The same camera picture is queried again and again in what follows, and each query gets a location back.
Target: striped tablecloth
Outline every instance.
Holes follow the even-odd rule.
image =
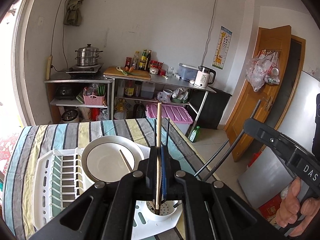
[[[25,127],[17,141],[4,181],[3,217],[18,240],[35,233],[32,224],[32,185],[37,159],[52,149],[84,148],[90,141],[104,135],[120,135],[145,145],[154,145],[154,120],[129,119],[101,122],[83,122]],[[165,138],[167,119],[162,120],[162,138]],[[179,160],[182,170],[194,174],[203,165],[189,140],[173,122],[170,122],[168,148]],[[208,173],[204,170],[200,176]],[[148,240],[185,239],[182,218],[177,226]]]

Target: giraffe poster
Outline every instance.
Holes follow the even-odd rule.
[[[221,26],[219,41],[217,44],[216,53],[213,58],[213,67],[223,69],[224,61],[226,60],[232,32]]]

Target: hanging cloth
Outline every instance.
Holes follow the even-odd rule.
[[[67,7],[67,14],[65,16],[64,24],[79,26],[82,21],[82,16],[79,8],[82,5],[83,0],[70,0]]]

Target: pink basket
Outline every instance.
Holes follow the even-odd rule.
[[[84,99],[84,104],[90,105],[90,106],[104,106],[104,97],[98,97],[95,95],[92,96],[86,96],[87,90],[84,89],[83,91],[83,99]]]

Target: screw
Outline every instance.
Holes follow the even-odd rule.
[[[213,186],[215,188],[222,188],[224,186],[223,182],[221,180],[216,180],[214,183],[213,183]]]
[[[182,178],[186,175],[186,173],[184,171],[176,171],[176,176],[179,178]]]
[[[94,184],[94,187],[95,188],[103,188],[105,185],[105,183],[103,181],[97,181],[95,184]]]
[[[143,172],[142,171],[134,171],[132,175],[136,178],[140,178],[143,176]]]

